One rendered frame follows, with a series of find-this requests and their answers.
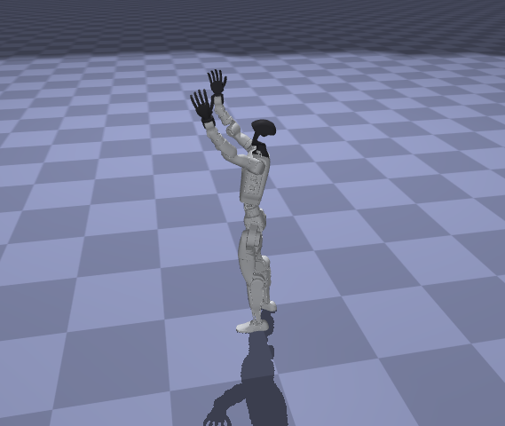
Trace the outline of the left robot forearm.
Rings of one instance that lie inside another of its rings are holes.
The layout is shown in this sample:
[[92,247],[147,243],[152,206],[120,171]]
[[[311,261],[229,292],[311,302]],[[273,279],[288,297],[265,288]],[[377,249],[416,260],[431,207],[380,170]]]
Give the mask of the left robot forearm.
[[233,158],[237,154],[237,149],[235,146],[231,145],[223,136],[221,133],[218,133],[217,127],[214,126],[214,123],[207,122],[204,123],[206,131],[207,131],[207,136],[208,138],[211,139],[213,144],[215,145],[215,148],[217,150],[222,151],[224,154],[227,156]]

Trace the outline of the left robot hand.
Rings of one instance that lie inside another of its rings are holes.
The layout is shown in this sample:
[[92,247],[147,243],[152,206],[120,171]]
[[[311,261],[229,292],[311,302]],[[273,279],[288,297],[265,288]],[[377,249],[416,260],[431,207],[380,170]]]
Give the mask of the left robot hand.
[[210,103],[210,106],[209,106],[206,90],[203,89],[204,97],[205,97],[205,102],[206,103],[204,103],[204,101],[203,101],[203,98],[202,98],[202,95],[201,95],[201,91],[198,90],[198,92],[199,92],[199,96],[200,96],[200,99],[201,99],[201,103],[198,100],[196,92],[194,92],[194,96],[195,96],[196,102],[198,104],[198,107],[196,106],[196,104],[195,104],[195,102],[193,100],[193,96],[192,95],[190,95],[190,98],[192,100],[192,103],[193,103],[193,106],[194,106],[194,108],[196,110],[196,113],[201,117],[201,121],[202,121],[203,127],[205,128],[204,123],[211,122],[211,121],[214,123],[214,126],[216,126],[214,117],[212,115],[212,113],[213,113],[212,109],[213,109],[213,106],[214,106],[214,96],[213,95],[211,96],[211,103]]

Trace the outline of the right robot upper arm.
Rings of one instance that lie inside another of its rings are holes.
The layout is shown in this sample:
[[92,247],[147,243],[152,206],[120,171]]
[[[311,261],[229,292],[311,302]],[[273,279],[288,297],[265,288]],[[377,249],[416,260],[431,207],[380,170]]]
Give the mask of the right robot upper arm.
[[249,153],[252,149],[256,148],[256,146],[252,146],[252,139],[247,135],[241,133],[241,128],[238,123],[233,122],[226,128],[226,134],[229,137],[233,137],[244,149],[246,149]]

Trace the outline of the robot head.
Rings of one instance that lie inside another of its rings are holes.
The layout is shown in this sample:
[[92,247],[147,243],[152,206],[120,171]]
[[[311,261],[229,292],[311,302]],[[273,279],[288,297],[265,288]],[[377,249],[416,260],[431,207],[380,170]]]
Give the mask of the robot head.
[[[254,137],[252,139],[252,146],[256,146],[256,150],[261,151],[262,156],[268,157],[269,154],[266,150],[266,144],[262,143],[260,141],[257,141],[258,137],[261,135],[262,137],[266,137],[267,135],[275,135],[276,134],[276,127],[275,125],[268,121],[268,120],[256,120],[251,123],[253,130],[255,131]],[[258,154],[254,150],[252,154]],[[261,155],[260,154],[260,155]]]

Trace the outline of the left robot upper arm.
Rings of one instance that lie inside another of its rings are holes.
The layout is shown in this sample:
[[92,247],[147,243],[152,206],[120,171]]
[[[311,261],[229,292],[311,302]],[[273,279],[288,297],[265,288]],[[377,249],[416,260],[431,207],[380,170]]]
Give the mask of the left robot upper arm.
[[236,154],[235,157],[231,158],[224,154],[222,151],[221,154],[227,161],[248,170],[250,173],[253,173],[255,175],[262,175],[264,173],[265,164],[257,158],[251,158],[245,154]]

